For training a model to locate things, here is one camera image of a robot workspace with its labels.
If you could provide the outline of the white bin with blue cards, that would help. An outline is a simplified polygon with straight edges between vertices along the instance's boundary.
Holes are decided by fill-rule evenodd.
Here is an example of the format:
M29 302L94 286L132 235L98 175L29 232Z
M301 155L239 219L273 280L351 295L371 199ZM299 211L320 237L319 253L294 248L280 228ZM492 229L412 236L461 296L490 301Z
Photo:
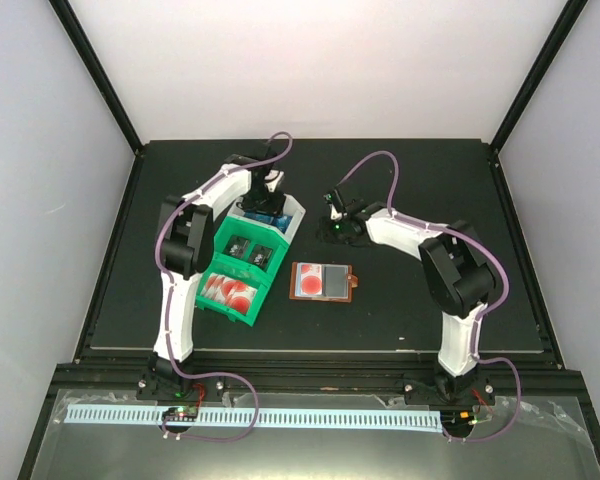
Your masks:
M271 231L288 245L293 242L305 214L306 209L289 194L285 195L285 202L280 216L246 213L238 206L238 201L235 201L228 210L229 216L238 218L249 225Z

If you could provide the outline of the brown leather card holder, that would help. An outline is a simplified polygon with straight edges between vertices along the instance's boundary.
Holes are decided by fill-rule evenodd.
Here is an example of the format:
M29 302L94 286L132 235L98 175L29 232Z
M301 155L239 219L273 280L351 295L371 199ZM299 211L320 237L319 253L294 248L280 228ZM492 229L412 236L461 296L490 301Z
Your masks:
M294 262L289 298L292 300L350 303L358 278L351 265Z

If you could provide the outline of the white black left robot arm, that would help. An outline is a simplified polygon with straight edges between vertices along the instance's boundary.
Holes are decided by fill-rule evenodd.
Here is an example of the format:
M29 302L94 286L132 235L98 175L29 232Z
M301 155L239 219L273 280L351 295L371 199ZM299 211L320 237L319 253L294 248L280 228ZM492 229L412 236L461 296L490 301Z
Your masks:
M286 201L280 190L283 172L274 167L293 145L287 132L275 133L255 158L234 154L193 191L165 200L161 207L154 261L162 282L159 333L154 354L170 363L159 386L173 399L187 397L194 388L193 372L181 364L193 352L195 297L214 252L214 221L229 207L273 218Z

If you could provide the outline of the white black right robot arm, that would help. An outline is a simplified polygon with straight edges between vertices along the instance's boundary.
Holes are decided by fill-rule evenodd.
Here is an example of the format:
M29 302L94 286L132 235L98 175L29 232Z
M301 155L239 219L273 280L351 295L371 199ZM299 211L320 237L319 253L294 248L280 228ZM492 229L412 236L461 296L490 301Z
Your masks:
M463 220L429 223L389 210L382 202L348 198L343 187L324 195L329 215L325 238L336 244L385 245L421 262L429 293L442 311L442 340L434 379L437 396L456 403L471 390L468 373L477 365L479 317L497 292L495 269L479 249L473 226Z

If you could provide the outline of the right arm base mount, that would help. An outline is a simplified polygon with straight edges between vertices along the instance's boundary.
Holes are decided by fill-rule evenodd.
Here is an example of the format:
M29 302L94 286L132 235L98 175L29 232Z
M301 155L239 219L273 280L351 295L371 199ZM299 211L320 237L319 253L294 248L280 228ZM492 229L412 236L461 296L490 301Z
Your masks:
M478 369L460 377L444 370L404 375L402 392L407 403L429 406L473 407L495 404L491 383Z

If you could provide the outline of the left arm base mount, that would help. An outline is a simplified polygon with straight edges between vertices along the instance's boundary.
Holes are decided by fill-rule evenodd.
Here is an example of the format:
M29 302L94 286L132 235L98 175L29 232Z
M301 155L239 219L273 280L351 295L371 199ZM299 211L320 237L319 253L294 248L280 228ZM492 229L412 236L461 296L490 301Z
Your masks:
M158 373L148 369L137 384L137 398L158 403L213 400L224 391L225 376L186 379L176 373Z

